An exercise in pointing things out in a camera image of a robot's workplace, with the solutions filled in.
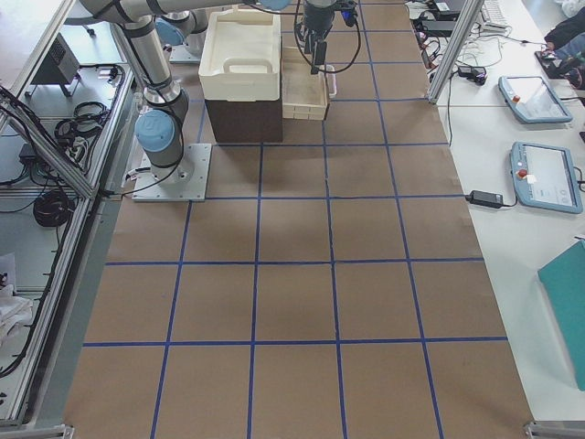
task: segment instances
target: black clothing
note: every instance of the black clothing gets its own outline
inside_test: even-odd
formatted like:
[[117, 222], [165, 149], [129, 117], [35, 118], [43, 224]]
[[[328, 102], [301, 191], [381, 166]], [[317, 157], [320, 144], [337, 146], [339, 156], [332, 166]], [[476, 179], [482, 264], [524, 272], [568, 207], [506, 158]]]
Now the black clothing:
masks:
[[585, 32], [585, 7], [582, 7], [575, 16], [558, 23], [557, 26], [545, 36], [545, 41], [547, 41], [547, 43], [553, 43], [555, 48], [562, 48], [574, 37], [583, 32]]

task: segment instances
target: blue joint cap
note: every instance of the blue joint cap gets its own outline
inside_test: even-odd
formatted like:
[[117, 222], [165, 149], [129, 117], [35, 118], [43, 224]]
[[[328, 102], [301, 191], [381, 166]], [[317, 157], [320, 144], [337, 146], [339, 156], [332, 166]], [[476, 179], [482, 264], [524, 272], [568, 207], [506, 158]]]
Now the blue joint cap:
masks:
[[167, 113], [152, 110], [138, 118], [134, 133], [144, 151], [160, 153], [175, 139], [175, 122]]
[[273, 11], [280, 11], [290, 4], [290, 0], [260, 0], [260, 3]]
[[156, 32], [163, 44], [180, 46], [185, 41], [185, 37], [181, 31], [162, 18], [156, 19]]

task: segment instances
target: white mounting plate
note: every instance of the white mounting plate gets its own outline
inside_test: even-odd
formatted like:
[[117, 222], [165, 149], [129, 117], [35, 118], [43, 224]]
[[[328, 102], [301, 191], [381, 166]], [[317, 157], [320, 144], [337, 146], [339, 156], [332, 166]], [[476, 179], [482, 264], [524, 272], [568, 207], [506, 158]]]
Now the white mounting plate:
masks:
[[173, 46], [169, 62], [172, 62], [173, 64], [199, 64], [201, 62], [201, 57], [196, 57], [187, 52], [183, 45]]
[[[203, 201], [207, 188], [207, 173], [211, 159], [211, 144], [191, 144], [185, 146], [184, 156], [195, 166], [193, 175], [187, 181], [166, 185], [154, 185], [148, 189], [135, 192], [134, 201]], [[150, 160], [144, 154], [140, 166], [150, 166]], [[139, 174], [136, 178], [134, 189], [140, 189], [152, 185], [153, 175], [148, 173]]]

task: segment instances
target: green panel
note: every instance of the green panel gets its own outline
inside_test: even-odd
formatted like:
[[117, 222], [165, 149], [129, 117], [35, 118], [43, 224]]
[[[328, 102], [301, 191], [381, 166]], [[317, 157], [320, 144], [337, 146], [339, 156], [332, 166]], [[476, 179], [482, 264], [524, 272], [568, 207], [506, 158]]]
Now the green panel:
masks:
[[538, 271], [565, 338], [579, 389], [585, 391], [585, 241]]

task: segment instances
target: white container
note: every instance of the white container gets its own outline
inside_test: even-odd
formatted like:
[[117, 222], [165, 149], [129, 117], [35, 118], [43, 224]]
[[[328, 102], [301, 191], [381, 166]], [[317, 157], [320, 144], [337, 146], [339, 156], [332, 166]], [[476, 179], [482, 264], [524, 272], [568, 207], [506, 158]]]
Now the white container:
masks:
[[[333, 90], [328, 90], [328, 79]], [[282, 117], [322, 121], [337, 93], [335, 74], [311, 74], [298, 48], [282, 48]]]
[[281, 18], [237, 7], [211, 13], [199, 78], [208, 100], [278, 100]]

